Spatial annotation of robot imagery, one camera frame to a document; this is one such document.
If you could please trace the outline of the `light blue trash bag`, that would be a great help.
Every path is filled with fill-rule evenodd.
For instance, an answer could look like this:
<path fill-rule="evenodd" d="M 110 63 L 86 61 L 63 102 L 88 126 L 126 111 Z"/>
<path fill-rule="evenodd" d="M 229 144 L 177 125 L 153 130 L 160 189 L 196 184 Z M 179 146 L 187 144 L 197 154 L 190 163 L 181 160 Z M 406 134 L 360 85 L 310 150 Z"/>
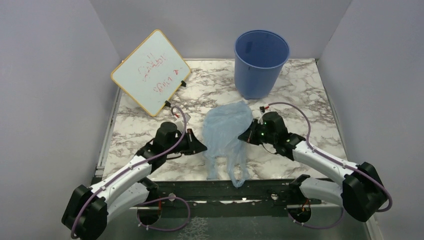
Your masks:
<path fill-rule="evenodd" d="M 247 143 L 238 139 L 253 121 L 252 110 L 241 100 L 215 107 L 206 114 L 203 126 L 203 152 L 207 179 L 216 180 L 217 158 L 226 158 L 226 170 L 235 188 L 243 186 L 250 175 L 247 168 Z"/>

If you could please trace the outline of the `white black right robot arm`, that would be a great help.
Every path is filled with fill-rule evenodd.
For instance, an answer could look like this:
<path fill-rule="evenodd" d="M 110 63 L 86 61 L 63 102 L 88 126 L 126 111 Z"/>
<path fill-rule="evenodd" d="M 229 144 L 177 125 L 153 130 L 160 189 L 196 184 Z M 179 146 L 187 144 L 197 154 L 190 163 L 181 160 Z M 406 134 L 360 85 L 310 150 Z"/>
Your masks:
<path fill-rule="evenodd" d="M 238 139 L 257 146 L 270 144 L 277 155 L 305 164 L 329 178 L 321 180 L 302 174 L 289 184 L 290 204 L 321 200 L 342 207 L 357 221 L 366 222 L 389 200 L 372 164 L 356 164 L 319 153 L 305 137 L 289 132 L 283 118 L 274 111 L 254 119 Z"/>

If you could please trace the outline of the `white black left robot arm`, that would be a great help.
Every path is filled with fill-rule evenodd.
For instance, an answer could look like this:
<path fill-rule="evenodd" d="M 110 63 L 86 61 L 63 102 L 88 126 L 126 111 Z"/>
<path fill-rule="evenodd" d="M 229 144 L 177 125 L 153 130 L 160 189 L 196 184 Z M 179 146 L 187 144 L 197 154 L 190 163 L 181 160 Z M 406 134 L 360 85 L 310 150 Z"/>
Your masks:
<path fill-rule="evenodd" d="M 173 122 L 163 122 L 153 139 L 141 147 L 124 167 L 91 186 L 80 185 L 73 192 L 61 222 L 72 239 L 96 240 L 107 224 L 137 205 L 157 204 L 162 199 L 158 185 L 148 176 L 160 168 L 168 155 L 194 155 L 207 150 L 192 129 L 179 130 Z"/>

